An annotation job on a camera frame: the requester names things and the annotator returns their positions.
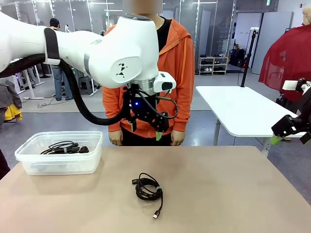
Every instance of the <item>plastic container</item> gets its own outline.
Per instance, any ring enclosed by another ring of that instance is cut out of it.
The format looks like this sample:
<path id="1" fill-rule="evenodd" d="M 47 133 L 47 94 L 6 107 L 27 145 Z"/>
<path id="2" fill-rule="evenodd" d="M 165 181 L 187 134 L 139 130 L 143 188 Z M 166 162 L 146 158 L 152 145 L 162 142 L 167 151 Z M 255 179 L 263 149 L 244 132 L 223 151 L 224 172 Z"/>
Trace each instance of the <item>plastic container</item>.
<path id="1" fill-rule="evenodd" d="M 54 143 L 72 141 L 88 147 L 85 154 L 40 154 Z M 29 175 L 74 175 L 93 173 L 102 154 L 103 133 L 97 131 L 45 132 L 29 138 L 15 151 Z"/>

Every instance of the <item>orange hoodie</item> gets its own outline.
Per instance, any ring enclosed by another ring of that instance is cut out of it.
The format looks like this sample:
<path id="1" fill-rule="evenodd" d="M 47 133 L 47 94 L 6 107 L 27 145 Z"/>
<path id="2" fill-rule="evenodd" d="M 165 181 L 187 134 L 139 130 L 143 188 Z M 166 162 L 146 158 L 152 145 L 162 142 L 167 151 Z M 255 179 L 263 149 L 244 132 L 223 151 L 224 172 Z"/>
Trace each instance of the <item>orange hoodie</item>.
<path id="1" fill-rule="evenodd" d="M 190 118 L 190 106 L 194 87 L 194 49 L 191 35 L 176 20 L 172 19 L 166 46 L 159 54 L 158 69 L 170 73 L 176 80 L 176 89 L 168 94 L 169 98 L 176 101 L 179 112 L 176 118 L 170 119 L 170 128 L 163 134 L 169 134 L 172 130 L 184 132 Z M 123 88 L 109 89 L 103 87 L 103 103 L 108 118 L 114 117 L 120 112 L 123 103 Z M 173 103 L 161 100 L 157 105 L 159 112 L 168 112 L 174 116 L 175 106 Z M 121 126 L 131 131 L 127 120 L 109 126 L 109 132 L 118 131 Z M 142 137 L 156 137 L 156 131 L 147 122 L 137 120 L 135 134 Z"/>

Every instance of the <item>yellow cloth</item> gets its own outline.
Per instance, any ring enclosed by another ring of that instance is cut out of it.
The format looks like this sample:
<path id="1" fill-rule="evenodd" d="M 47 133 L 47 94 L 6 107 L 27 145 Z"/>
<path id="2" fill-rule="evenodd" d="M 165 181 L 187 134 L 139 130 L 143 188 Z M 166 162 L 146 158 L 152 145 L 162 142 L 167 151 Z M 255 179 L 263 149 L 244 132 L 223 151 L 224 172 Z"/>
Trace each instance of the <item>yellow cloth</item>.
<path id="1" fill-rule="evenodd" d="M 23 116 L 21 115 L 21 110 L 18 109 L 15 104 L 11 104 L 6 112 L 5 112 L 5 119 L 4 121 L 9 121 L 9 120 L 22 120 Z"/>

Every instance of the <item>tabletop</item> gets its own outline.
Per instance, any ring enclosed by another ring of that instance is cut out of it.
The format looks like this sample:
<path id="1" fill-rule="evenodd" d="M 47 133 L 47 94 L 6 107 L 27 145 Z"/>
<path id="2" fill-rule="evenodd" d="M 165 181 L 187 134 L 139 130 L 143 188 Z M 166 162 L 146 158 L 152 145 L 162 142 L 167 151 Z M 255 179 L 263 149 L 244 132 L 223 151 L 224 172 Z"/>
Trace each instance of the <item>tabletop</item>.
<path id="1" fill-rule="evenodd" d="M 146 172 L 163 190 L 145 202 L 131 180 Z M 8 233 L 306 233 L 311 207 L 255 147 L 109 147 L 94 174 L 0 181 Z"/>
<path id="2" fill-rule="evenodd" d="M 197 86 L 225 129 L 235 137 L 272 137 L 271 127 L 285 115 L 296 114 L 249 87 Z M 290 137 L 302 137 L 304 133 Z"/>

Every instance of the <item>fluorescent light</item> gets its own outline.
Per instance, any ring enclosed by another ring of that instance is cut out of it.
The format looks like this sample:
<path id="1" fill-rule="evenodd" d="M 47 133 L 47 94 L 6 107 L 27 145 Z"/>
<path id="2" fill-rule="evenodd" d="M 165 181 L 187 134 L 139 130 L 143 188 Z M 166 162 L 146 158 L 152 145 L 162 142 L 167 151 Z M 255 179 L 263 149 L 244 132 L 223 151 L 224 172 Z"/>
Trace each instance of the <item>fluorescent light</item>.
<path id="1" fill-rule="evenodd" d="M 107 4 L 107 3 L 105 3 L 105 2 L 90 2 L 89 4 L 92 4 L 92 5 L 95 5 L 95 4 Z"/>
<path id="2" fill-rule="evenodd" d="M 216 1 L 209 1 L 209 2 L 193 2 L 192 4 L 215 4 Z"/>

